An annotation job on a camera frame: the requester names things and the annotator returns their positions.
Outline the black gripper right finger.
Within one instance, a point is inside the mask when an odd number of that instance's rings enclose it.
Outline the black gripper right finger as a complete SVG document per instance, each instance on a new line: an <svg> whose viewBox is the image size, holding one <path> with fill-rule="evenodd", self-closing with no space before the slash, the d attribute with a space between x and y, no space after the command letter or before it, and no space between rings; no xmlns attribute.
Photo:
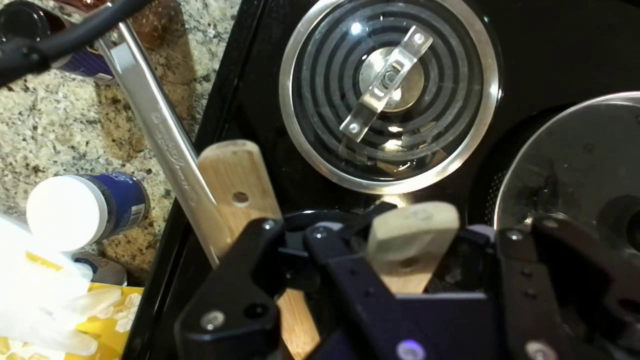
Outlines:
<svg viewBox="0 0 640 360"><path fill-rule="evenodd" d="M577 221L496 231L513 360L640 360L640 265Z"/></svg>

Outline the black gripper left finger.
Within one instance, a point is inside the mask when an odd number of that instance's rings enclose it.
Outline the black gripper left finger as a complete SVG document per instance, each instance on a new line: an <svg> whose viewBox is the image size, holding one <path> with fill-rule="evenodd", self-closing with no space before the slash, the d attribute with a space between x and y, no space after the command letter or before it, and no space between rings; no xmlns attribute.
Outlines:
<svg viewBox="0 0 640 360"><path fill-rule="evenodd" d="M299 290L310 317L284 322ZM177 320L181 360L286 360L284 333L318 331L305 360L415 360L415 322L373 263L328 221L255 219Z"/></svg>

